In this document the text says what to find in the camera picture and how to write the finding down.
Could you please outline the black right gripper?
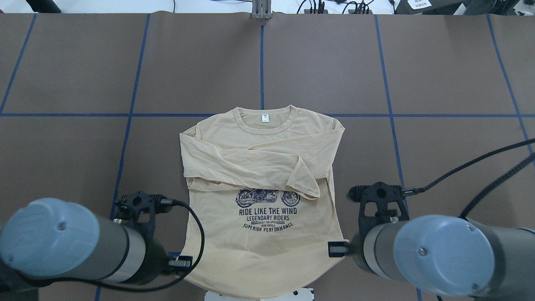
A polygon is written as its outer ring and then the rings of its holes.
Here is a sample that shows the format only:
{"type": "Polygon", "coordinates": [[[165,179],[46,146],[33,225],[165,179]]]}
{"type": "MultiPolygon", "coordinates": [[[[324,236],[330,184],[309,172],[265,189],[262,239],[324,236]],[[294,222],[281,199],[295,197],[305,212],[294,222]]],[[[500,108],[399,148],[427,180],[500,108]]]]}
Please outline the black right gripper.
{"type": "Polygon", "coordinates": [[[368,272],[368,264],[364,255],[364,241],[359,232],[356,232],[350,241],[328,242],[327,252],[330,258],[351,257],[361,270],[368,272]]]}

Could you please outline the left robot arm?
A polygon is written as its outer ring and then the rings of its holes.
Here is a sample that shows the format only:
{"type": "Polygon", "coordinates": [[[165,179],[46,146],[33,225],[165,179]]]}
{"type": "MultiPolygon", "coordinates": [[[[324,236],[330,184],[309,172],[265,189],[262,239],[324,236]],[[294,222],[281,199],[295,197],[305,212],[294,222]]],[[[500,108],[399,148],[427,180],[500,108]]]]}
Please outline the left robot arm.
{"type": "Polygon", "coordinates": [[[161,195],[125,196],[113,219],[55,198],[18,210],[1,227],[1,293],[38,300],[38,289],[80,282],[126,293],[153,293],[181,282],[199,263],[172,257],[154,239],[155,216],[185,203],[161,195]]]}

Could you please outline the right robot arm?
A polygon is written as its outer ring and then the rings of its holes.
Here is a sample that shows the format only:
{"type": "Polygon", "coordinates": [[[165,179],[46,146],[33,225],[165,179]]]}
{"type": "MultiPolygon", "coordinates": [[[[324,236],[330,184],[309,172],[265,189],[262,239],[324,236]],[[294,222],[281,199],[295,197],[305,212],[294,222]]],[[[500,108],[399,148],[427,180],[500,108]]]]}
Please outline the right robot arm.
{"type": "Polygon", "coordinates": [[[533,301],[535,235],[472,219],[426,215],[375,225],[351,242],[327,244],[329,257],[350,256],[365,272],[412,284],[439,297],[533,301]]]}

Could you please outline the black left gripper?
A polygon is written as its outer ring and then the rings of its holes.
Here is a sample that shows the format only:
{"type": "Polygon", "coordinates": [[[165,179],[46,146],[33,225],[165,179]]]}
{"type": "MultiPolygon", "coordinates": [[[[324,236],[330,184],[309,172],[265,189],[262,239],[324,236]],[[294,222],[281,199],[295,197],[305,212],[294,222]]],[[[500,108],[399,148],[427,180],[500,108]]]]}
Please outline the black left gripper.
{"type": "Polygon", "coordinates": [[[171,256],[164,250],[162,244],[151,242],[146,248],[145,259],[140,268],[140,284],[149,284],[160,275],[187,272],[193,263],[192,256],[171,256]]]}

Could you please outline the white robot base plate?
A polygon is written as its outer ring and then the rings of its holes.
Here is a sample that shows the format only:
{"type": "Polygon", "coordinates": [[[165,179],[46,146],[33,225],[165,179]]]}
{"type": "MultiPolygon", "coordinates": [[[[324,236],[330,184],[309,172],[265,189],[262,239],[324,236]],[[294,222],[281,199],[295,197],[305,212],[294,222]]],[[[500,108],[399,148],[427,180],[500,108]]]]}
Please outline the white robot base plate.
{"type": "Polygon", "coordinates": [[[283,296],[275,298],[262,298],[262,299],[247,299],[247,298],[235,298],[230,296],[220,295],[211,291],[207,291],[204,297],[205,301],[314,301],[315,291],[312,288],[301,288],[294,290],[292,293],[288,293],[283,296]]]}

